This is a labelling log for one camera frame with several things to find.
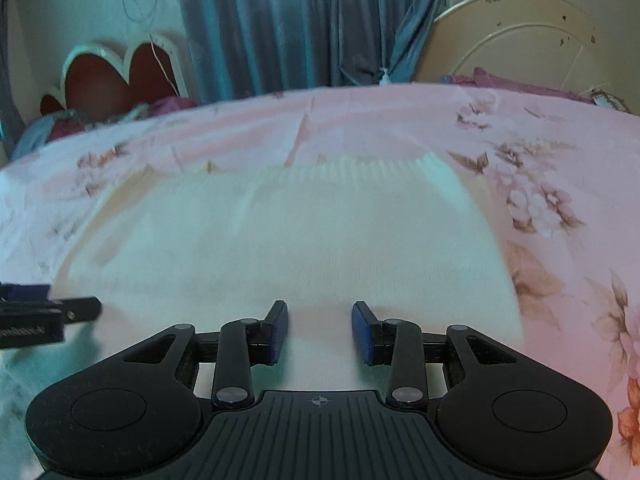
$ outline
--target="pink pillow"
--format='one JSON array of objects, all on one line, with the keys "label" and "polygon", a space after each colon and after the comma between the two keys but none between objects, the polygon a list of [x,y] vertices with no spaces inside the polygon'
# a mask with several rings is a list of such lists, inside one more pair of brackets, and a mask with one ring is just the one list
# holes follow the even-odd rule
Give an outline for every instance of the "pink pillow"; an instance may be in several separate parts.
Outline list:
[{"label": "pink pillow", "polygon": [[84,124],[77,117],[64,117],[56,120],[49,134],[47,142],[62,139],[75,134],[79,134],[84,130]]},{"label": "pink pillow", "polygon": [[465,75],[450,75],[449,83],[461,86],[475,86],[476,88],[501,88],[503,90],[511,90],[521,94],[550,95],[571,99],[572,101],[578,101],[581,103],[593,104],[593,101],[590,99],[580,97],[573,92],[565,92],[563,90],[545,88],[543,86],[518,83],[511,79],[505,79],[503,77],[489,74],[485,69],[480,67],[475,68],[474,74],[471,77]]},{"label": "pink pillow", "polygon": [[179,110],[186,110],[187,108],[194,108],[198,106],[196,101],[187,97],[170,96],[160,99],[153,103],[149,108],[149,117],[158,117],[160,115],[167,115]]}]

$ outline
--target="pink fabric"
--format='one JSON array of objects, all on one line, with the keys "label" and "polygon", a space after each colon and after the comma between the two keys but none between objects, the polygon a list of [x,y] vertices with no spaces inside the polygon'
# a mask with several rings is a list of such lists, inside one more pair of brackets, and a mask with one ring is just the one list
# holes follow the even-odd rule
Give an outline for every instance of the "pink fabric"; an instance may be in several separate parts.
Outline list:
[{"label": "pink fabric", "polygon": [[82,121],[76,117],[58,119],[53,124],[53,128],[51,129],[47,142],[62,139],[62,137],[73,136],[82,132],[82,130],[84,130],[84,124],[82,124]]},{"label": "pink fabric", "polygon": [[189,99],[187,97],[169,96],[156,101],[149,107],[149,117],[167,115],[172,112],[187,110],[188,108],[195,108],[196,106],[198,106],[198,104],[193,99]]},{"label": "pink fabric", "polygon": [[489,74],[486,70],[476,67],[474,74],[469,77],[466,75],[449,75],[449,82],[455,85],[475,86],[477,88],[501,88],[503,90],[511,90],[523,94],[548,95],[553,97],[563,97],[572,101],[579,101],[585,104],[593,104],[590,99],[580,97],[573,92],[565,92],[553,88],[545,88],[542,86],[528,85],[518,83],[511,79],[505,79],[496,75]]},{"label": "pink fabric", "polygon": [[[450,85],[287,92],[115,125],[0,171],[0,279],[50,282],[104,189],[146,165],[246,171],[433,151],[489,179],[527,353],[605,399],[614,434],[598,471],[640,479],[638,131],[640,118],[613,110]],[[114,338],[129,330],[126,316],[98,322]]]}]

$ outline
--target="heart-shaped headboard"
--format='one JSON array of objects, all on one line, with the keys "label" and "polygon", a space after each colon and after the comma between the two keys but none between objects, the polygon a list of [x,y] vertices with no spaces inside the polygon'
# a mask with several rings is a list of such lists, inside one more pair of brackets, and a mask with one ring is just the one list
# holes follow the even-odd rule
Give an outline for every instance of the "heart-shaped headboard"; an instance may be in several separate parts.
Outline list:
[{"label": "heart-shaped headboard", "polygon": [[79,44],[66,57],[60,88],[42,97],[40,113],[77,110],[88,122],[103,122],[138,103],[173,96],[174,88],[188,97],[178,49],[164,36],[140,38],[129,45],[124,60],[100,44]]}]

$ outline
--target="metal pivot screw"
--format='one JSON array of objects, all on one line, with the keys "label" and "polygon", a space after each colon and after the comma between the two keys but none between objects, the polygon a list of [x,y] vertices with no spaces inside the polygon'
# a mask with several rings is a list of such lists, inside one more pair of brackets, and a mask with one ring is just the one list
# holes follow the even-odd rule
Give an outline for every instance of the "metal pivot screw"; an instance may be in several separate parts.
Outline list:
[{"label": "metal pivot screw", "polygon": [[402,388],[396,388],[391,392],[391,396],[397,402],[403,404],[409,404],[411,402],[418,402],[422,399],[422,392],[418,388],[412,386],[403,386]]},{"label": "metal pivot screw", "polygon": [[249,396],[249,393],[244,388],[237,388],[236,386],[228,386],[218,390],[216,398],[220,402],[226,402],[227,404],[235,404],[236,402],[242,402]]}]

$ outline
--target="blue curtain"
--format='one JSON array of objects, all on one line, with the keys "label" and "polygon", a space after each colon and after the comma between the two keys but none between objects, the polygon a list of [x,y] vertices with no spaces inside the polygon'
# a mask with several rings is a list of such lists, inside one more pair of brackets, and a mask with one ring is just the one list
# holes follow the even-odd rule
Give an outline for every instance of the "blue curtain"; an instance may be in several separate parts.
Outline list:
[{"label": "blue curtain", "polygon": [[182,0],[203,102],[409,81],[442,0]]},{"label": "blue curtain", "polygon": [[9,29],[8,0],[0,0],[0,139],[7,156],[24,131],[24,122],[15,107],[9,82]]}]

